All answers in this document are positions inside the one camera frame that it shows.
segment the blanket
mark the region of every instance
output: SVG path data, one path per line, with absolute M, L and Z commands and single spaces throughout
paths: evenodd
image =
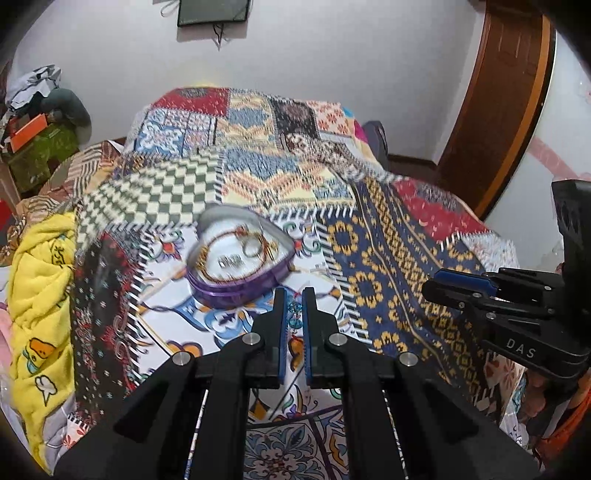
M 7 286 L 12 395 L 35 460 L 44 463 L 46 417 L 74 390 L 70 299 L 74 215 L 33 226 L 14 254 Z
M 357 126 L 336 103 L 218 88 L 176 89 L 138 114 L 112 179 L 76 211 L 73 421 L 92 427 L 173 353 L 218 351 L 271 308 L 273 291 L 228 310 L 192 297 L 184 265 L 208 203 L 264 215 L 296 248 L 282 282 L 287 378 L 251 391 L 245 478 L 264 478 L 287 449 L 308 478 L 348 477 L 340 391 L 304 380 L 307 286 L 341 332 L 377 353 L 414 352 L 501 421 L 523 368 L 481 349 L 469 319 L 420 289 L 442 267 L 516 267 L 515 250 L 453 195 L 384 171 Z M 269 436 L 285 444 L 270 451 Z

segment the door frame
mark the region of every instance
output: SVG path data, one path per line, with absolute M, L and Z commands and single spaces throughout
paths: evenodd
M 491 29 L 491 12 L 489 10 L 489 2 L 487 2 L 487 8 L 485 13 L 484 25 L 482 27 L 482 36 L 480 38 L 480 46 L 478 48 L 478 55 L 476 56 L 476 62 L 474 70 L 472 72 L 472 78 L 464 97 L 464 102 L 460 109 L 460 113 L 457 116 L 456 124 L 452 130 L 452 134 L 447 141 L 447 145 L 441 160 L 437 165 L 437 170 L 441 172 L 441 168 L 452 159 L 452 149 L 456 141 L 456 137 L 459 134 L 464 118 L 470 108 L 470 101 L 474 89 L 476 88 L 480 71 L 482 68 L 482 62 L 484 60 L 485 51 L 488 46 L 489 32 Z M 533 136 L 535 127 L 537 126 L 540 118 L 540 113 L 544 105 L 546 94 L 548 92 L 548 86 L 550 85 L 550 77 L 554 67 L 554 52 L 556 49 L 556 31 L 550 24 L 550 21 L 545 16 L 542 16 L 542 39 L 540 56 L 538 58 L 538 67 L 534 78 L 530 98 L 525 107 L 525 112 L 522 120 L 519 124 L 517 132 L 511 146 L 505 154 L 502 160 L 501 166 L 497 171 L 492 183 L 489 185 L 487 191 L 483 195 L 478 205 L 474 208 L 474 213 L 478 218 L 484 220 L 495 203 L 500 198 L 501 194 L 505 190 L 509 183 L 515 169 L 519 165 L 527 147 L 529 146 L 531 137 Z

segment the white wall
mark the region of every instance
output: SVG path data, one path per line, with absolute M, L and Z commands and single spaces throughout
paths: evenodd
M 558 35 L 550 87 L 534 135 L 577 176 L 591 171 L 589 92 L 589 77 Z M 491 228 L 515 242 L 524 268 L 538 266 L 560 240 L 550 189 L 553 177 L 541 161 L 527 152 L 486 220 Z
M 13 74 L 60 66 L 92 117 L 93 142 L 125 135 L 166 91 L 210 82 L 341 102 L 360 121 L 381 120 L 392 153 L 431 158 L 476 21 L 469 0 L 253 0 L 246 37 L 218 51 L 211 26 L 177 32 L 163 5 L 55 0 L 18 47 Z

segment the checkered pattern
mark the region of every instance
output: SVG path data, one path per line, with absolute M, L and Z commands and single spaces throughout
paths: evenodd
M 218 162 L 215 151 L 204 151 L 102 184 L 83 197 L 76 209 L 77 253 L 85 251 L 110 223 L 144 226 L 194 222 L 205 204 L 216 200 Z

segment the patchwork quilt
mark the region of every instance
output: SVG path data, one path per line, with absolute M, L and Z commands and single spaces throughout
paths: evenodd
M 384 171 L 337 103 L 192 87 L 138 114 L 111 180 L 77 206 L 81 434 L 175 352 L 218 351 L 272 307 L 273 291 L 230 310 L 192 297 L 185 260 L 197 215 L 212 202 L 258 212 L 296 248 L 282 283 L 287 379 L 282 390 L 251 392 L 245 479 L 348 478 L 340 392 L 304 381 L 307 286 L 343 333 L 384 355 L 414 352 L 501 422 L 523 368 L 480 348 L 470 319 L 425 301 L 421 286 L 439 268 L 517 267 L 513 245 L 452 194 Z M 277 466 L 287 450 L 294 464 Z

